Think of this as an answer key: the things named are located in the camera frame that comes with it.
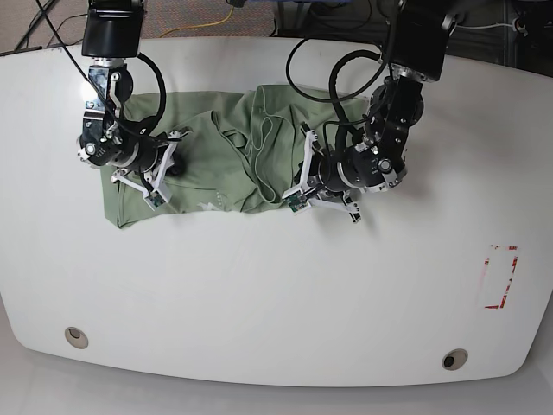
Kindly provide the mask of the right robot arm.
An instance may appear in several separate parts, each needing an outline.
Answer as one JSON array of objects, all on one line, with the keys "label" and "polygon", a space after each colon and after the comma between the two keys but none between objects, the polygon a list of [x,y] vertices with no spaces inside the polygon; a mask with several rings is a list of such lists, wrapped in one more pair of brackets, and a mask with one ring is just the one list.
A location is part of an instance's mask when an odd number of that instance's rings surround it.
[{"label": "right robot arm", "polygon": [[[86,99],[77,145],[81,161],[94,168],[112,166],[112,182],[139,191],[157,208],[171,198],[164,179],[181,173],[182,163],[174,153],[190,129],[154,133],[166,110],[167,91],[159,67],[139,51],[144,16],[142,1],[89,2],[81,53],[93,60],[86,76],[93,95]],[[156,112],[139,121],[124,114],[134,87],[126,64],[131,58],[153,71],[159,88]]]}]

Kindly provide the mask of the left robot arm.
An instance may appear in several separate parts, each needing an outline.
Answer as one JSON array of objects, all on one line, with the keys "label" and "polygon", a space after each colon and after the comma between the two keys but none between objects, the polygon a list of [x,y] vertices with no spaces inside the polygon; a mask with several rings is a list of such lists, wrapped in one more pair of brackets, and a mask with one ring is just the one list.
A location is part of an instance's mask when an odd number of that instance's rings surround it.
[{"label": "left robot arm", "polygon": [[[334,143],[302,124],[304,157],[292,187],[282,196],[294,213],[332,208],[357,222],[360,209],[352,192],[383,192],[401,183],[407,174],[409,129],[423,114],[423,83],[441,78],[455,25],[453,1],[396,1],[385,51],[376,55],[355,50],[334,65],[326,99],[337,117],[332,123],[337,128]],[[359,58],[380,61],[379,68],[389,74],[372,93],[367,114],[352,121],[341,105],[344,99],[336,82],[340,70]]]}]

